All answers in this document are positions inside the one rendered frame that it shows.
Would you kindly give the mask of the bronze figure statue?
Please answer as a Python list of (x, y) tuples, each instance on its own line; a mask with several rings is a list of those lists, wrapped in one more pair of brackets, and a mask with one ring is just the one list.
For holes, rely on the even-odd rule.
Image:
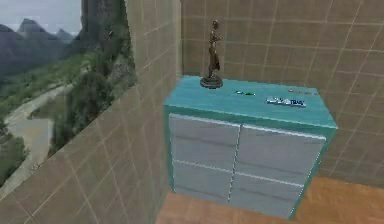
[(219, 29), (219, 21), (212, 21), (212, 30), (209, 36), (209, 64), (208, 75), (202, 77), (200, 85), (208, 89), (217, 89), (223, 85), (222, 79), (215, 74), (215, 71), (220, 70), (220, 61), (217, 54), (217, 42), (221, 40), (221, 37), (217, 34)]

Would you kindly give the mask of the teal cabinet with grey drawers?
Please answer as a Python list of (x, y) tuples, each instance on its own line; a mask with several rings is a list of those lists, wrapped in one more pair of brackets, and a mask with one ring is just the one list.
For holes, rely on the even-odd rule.
[(208, 89), (185, 75), (164, 112), (173, 192), (284, 219), (294, 217), (338, 130), (317, 89), (252, 81)]

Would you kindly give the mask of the white and blue flat card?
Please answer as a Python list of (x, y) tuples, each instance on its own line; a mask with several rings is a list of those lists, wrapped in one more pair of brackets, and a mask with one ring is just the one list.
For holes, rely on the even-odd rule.
[(305, 108), (307, 106), (305, 101), (303, 100), (278, 98), (278, 97), (267, 97), (266, 103), (273, 104), (273, 105), (283, 105), (283, 106), (302, 107), (302, 108)]

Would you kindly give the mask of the window with mountain view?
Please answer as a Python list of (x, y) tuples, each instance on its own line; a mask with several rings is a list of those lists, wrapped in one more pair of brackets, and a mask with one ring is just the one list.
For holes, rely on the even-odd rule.
[(0, 0), (0, 201), (137, 82), (127, 0)]

